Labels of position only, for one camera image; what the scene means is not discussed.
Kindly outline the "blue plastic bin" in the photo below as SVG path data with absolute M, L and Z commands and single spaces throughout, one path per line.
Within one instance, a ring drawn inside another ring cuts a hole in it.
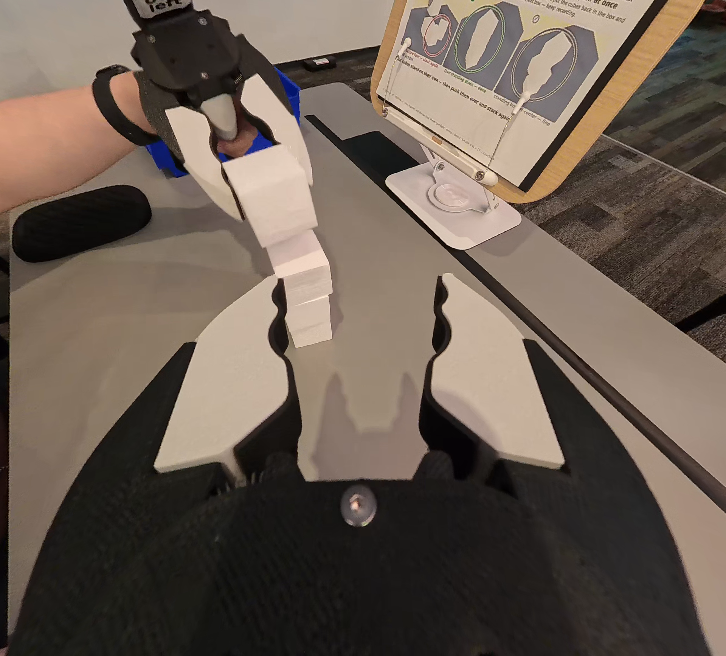
M 301 89 L 300 87 L 289 78 L 283 70 L 275 67 L 277 75 L 280 78 L 287 99 L 292 107 L 293 115 L 297 125 L 301 123 Z M 260 133 L 256 135 L 247 155 L 254 152 L 261 151 L 266 148 L 270 148 L 271 143 L 265 139 Z M 182 163 L 177 160 L 174 154 L 169 150 L 166 143 L 163 141 L 157 141 L 146 146 L 147 151 L 150 153 L 153 161 L 159 170 L 161 170 L 168 178 L 179 178 L 187 175 L 186 169 L 182 166 Z

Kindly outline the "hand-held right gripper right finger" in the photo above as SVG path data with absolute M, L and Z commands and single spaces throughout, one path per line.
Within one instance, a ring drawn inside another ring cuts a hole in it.
M 433 302 L 420 434 L 446 454 L 455 479 L 487 478 L 497 461 L 557 471 L 565 457 L 518 328 L 452 273 Z

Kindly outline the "person's left hand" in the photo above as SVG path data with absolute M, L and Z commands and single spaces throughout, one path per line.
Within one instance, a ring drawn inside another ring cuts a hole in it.
M 258 134 L 258 130 L 241 116 L 237 119 L 237 135 L 233 139 L 225 140 L 217 135 L 216 152 L 229 159 L 240 158 L 249 152 Z

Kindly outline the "white foam cube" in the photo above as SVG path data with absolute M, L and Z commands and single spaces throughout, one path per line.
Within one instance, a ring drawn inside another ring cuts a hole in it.
M 327 265 L 286 275 L 283 282 L 288 309 L 332 294 L 332 277 Z
M 331 340 L 330 296 L 288 306 L 285 321 L 297 349 Z
M 307 174 L 285 145 L 225 161 L 222 168 L 262 248 L 317 227 Z
M 315 230 L 306 230 L 266 248 L 278 279 L 289 278 L 321 267 L 329 261 Z

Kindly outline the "black wristband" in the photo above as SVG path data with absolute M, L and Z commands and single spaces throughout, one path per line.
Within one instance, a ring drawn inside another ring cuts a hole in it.
M 160 141 L 160 138 L 145 132 L 139 125 L 127 118 L 116 103 L 111 91 L 112 78 L 129 71 L 129 68 L 119 64 L 97 70 L 92 83 L 92 94 L 99 112 L 118 134 L 136 146 L 149 146 Z

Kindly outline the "person's left forearm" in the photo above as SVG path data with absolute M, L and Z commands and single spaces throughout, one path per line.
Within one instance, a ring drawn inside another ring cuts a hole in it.
M 90 86 L 1 103 L 1 212 L 71 191 L 138 148 L 108 123 Z

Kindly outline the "printed instruction sheet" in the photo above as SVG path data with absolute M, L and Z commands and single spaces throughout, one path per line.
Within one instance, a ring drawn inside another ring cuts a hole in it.
M 473 175 L 529 192 L 668 0 L 395 0 L 371 99 Z

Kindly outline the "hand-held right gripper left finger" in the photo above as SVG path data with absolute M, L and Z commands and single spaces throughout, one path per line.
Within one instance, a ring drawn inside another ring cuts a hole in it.
M 296 397 L 286 331 L 275 338 L 285 322 L 279 283 L 265 278 L 196 338 L 154 461 L 158 473 L 216 463 L 233 483 L 249 483 L 266 450 L 296 449 L 301 416 L 285 423 L 283 413 Z

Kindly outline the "black wrist rest pad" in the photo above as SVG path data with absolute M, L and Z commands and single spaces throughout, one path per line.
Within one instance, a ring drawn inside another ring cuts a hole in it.
M 97 188 L 24 211 L 12 228 L 12 249 L 29 263 L 60 260 L 127 238 L 151 219 L 150 202 L 139 188 Z

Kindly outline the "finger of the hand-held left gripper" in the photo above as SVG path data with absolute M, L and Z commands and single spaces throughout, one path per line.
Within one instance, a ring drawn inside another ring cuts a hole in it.
M 244 216 L 223 175 L 222 161 L 212 150 L 212 128 L 207 118 L 183 106 L 166 110 L 166 116 L 186 171 L 217 207 L 242 221 Z
M 249 122 L 273 145 L 283 145 L 292 153 L 313 186 L 313 170 L 301 129 L 288 110 L 286 94 L 281 96 L 258 73 L 244 80 L 240 94 L 242 112 Z

